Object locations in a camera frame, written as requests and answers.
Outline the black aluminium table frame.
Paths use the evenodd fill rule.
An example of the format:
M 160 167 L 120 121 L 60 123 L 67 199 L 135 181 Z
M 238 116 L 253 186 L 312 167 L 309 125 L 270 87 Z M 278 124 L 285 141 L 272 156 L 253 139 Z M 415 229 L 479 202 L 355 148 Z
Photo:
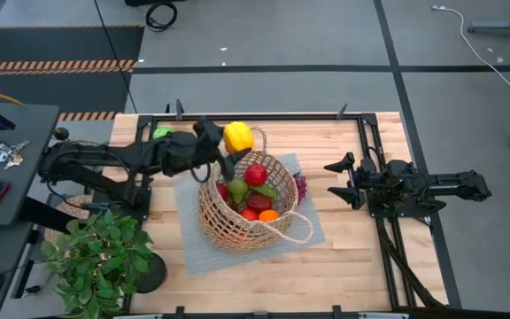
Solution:
M 280 244 L 239 257 L 221 255 L 223 268 L 191 273 L 189 236 L 177 210 L 174 179 L 155 175 L 150 214 L 144 229 L 153 250 L 166 262 L 167 280 L 154 292 L 136 294 L 134 315 L 160 314 L 276 316 L 352 311 L 382 311 L 393 300 L 419 306 L 396 265 L 385 266 L 375 220 L 367 210 L 354 211 L 330 192 L 346 176 L 327 170 L 347 152 L 360 156 L 361 141 L 373 141 L 372 129 L 355 113 L 242 113 L 239 120 L 260 128 L 257 145 L 274 156 L 293 153 L 308 182 L 314 204 L 313 246 Z

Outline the key bunch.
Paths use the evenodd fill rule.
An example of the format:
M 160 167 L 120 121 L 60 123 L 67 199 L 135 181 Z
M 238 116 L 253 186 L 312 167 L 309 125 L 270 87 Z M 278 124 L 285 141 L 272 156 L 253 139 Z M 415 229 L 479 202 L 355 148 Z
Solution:
M 20 151 L 30 144 L 30 141 L 27 139 L 19 144 L 15 145 L 7 145 L 3 142 L 0 143 L 0 150 L 7 153 L 7 160 L 5 169 L 9 169 L 11 167 L 19 166 L 24 160 L 23 157 L 19 154 Z

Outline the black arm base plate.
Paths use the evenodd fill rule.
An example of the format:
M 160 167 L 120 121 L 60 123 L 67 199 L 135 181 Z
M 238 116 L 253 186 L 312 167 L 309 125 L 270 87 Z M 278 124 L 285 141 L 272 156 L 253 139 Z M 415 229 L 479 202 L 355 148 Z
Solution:
M 369 213 L 375 218 L 427 217 L 446 206 L 444 201 L 426 199 L 415 191 L 375 188 L 366 191 Z

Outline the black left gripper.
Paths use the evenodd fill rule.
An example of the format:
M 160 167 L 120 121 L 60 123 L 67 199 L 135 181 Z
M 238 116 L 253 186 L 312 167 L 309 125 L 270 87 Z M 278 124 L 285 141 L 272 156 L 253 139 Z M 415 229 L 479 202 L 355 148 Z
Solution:
M 162 173 L 173 176 L 218 160 L 224 179 L 233 180 L 236 163 L 245 157 L 251 148 L 223 156 L 219 151 L 223 127 L 202 119 L 193 125 L 193 129 L 196 136 L 190 132 L 175 131 L 161 139 Z

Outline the woven rope basket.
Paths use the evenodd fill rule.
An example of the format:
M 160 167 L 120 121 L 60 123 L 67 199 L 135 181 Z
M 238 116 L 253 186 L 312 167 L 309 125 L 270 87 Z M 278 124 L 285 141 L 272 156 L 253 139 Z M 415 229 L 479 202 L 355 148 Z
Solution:
M 242 209 L 248 208 L 247 198 L 256 191 L 250 189 L 239 205 L 232 202 L 229 194 L 228 203 L 221 198 L 216 184 L 231 182 L 224 179 L 219 164 L 212 164 L 209 179 L 202 183 L 198 193 L 198 218 L 205 237 L 218 249 L 227 253 L 249 253 L 266 248 L 279 239 L 303 245 L 313 236 L 313 225 L 308 218 L 297 211 L 298 189 L 293 174 L 275 156 L 267 151 L 267 135 L 261 128 L 255 128 L 261 134 L 262 145 L 250 151 L 235 165 L 235 177 L 243 178 L 246 168 L 254 163 L 267 169 L 264 184 L 277 190 L 278 199 L 273 200 L 272 210 L 278 211 L 279 219 L 272 222 L 247 221 L 240 215 Z M 245 233 L 249 239 L 243 242 L 229 242 L 225 236 L 230 232 Z

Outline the yellow bell pepper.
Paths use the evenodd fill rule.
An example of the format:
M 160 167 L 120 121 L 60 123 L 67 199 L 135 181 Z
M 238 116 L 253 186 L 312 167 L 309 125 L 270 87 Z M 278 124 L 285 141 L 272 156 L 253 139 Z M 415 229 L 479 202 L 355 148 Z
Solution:
M 229 154 L 250 149 L 254 144 L 251 128 L 241 121 L 233 121 L 227 124 L 223 130 L 223 139 Z

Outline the grey woven placemat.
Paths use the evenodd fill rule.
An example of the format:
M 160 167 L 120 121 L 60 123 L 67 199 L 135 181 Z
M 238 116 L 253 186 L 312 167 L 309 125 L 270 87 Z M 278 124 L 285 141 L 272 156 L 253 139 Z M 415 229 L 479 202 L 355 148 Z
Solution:
M 307 192 L 297 211 L 308 218 L 313 225 L 313 236 L 308 243 L 297 245 L 279 239 L 270 246 L 249 253 L 226 253 L 205 237 L 198 218 L 198 193 L 200 184 L 191 176 L 174 178 L 176 208 L 179 216 L 185 264 L 188 274 L 200 276 L 221 268 L 229 268 L 243 263 L 267 260 L 285 253 L 293 253 L 326 242 L 319 216 L 313 203 L 312 193 Z

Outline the large dark red apple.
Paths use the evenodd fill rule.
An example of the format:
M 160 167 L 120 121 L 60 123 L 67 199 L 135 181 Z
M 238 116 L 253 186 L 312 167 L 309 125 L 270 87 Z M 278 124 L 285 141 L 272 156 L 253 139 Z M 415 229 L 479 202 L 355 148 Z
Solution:
M 261 213 L 272 208 L 273 200 L 261 193 L 253 192 L 247 198 L 246 205 L 249 209 L 256 213 Z

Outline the black plant pot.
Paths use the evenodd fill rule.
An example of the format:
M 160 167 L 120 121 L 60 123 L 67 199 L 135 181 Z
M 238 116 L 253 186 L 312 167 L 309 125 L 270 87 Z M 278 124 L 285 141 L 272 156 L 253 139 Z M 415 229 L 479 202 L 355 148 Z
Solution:
M 148 271 L 143 273 L 137 280 L 136 292 L 146 294 L 157 290 L 167 278 L 167 266 L 165 261 L 154 253 L 148 262 Z

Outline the green pear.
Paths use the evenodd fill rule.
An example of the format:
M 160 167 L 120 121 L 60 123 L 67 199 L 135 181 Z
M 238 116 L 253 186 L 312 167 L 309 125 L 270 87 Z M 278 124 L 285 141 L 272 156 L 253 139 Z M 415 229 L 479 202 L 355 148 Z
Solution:
M 239 205 L 243 201 L 248 191 L 249 186 L 243 178 L 234 178 L 228 183 L 228 192 L 235 205 Z

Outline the grey desk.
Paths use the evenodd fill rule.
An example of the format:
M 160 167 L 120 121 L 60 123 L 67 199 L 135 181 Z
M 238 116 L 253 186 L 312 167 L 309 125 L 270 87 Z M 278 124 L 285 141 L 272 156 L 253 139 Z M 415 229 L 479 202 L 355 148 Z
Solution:
M 59 108 L 54 105 L 11 105 L 0 103 L 0 114 L 15 124 L 13 130 L 0 130 L 0 142 L 15 145 L 28 140 L 20 154 L 24 161 L 6 169 L 0 164 L 0 181 L 10 184 L 0 200 L 0 310 L 12 282 L 13 268 L 18 267 L 33 223 L 21 217 L 21 208 L 36 175 L 41 152 L 57 125 Z

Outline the purple grape bunch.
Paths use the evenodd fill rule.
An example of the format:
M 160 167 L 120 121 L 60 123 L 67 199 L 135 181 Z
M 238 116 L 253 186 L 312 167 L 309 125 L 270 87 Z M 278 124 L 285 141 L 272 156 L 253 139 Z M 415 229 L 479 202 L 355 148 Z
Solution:
M 301 172 L 297 172 L 293 175 L 293 178 L 297 186 L 298 203 L 301 203 L 307 193 L 306 177 Z

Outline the round woven mat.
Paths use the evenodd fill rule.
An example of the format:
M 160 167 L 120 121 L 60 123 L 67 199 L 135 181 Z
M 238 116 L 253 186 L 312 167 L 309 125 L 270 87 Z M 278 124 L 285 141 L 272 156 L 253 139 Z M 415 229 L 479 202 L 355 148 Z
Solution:
M 89 211 L 81 209 L 83 204 L 89 204 L 92 201 L 92 197 L 90 195 L 77 195 L 66 198 L 67 203 L 65 203 L 62 199 L 57 197 L 56 195 L 51 195 L 48 199 L 47 203 L 61 211 L 62 213 L 68 214 L 72 217 L 78 219 L 88 219 Z M 58 236 L 61 235 L 61 232 L 51 229 L 44 229 L 44 239 L 46 241 L 51 242 L 52 244 L 56 244 Z

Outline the black hazard-striped floor mat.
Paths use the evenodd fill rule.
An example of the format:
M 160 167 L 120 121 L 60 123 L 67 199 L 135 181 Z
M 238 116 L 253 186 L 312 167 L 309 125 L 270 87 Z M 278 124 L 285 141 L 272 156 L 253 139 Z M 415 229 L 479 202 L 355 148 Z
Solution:
M 131 113 L 143 32 L 137 24 L 0 27 L 0 99 L 55 105 L 61 121 Z

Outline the red round tomato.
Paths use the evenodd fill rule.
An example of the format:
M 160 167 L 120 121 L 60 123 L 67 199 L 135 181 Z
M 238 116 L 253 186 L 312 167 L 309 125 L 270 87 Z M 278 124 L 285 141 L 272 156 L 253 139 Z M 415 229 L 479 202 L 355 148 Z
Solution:
M 249 165 L 244 173 L 244 180 L 249 186 L 261 186 L 267 180 L 267 169 L 261 164 Z

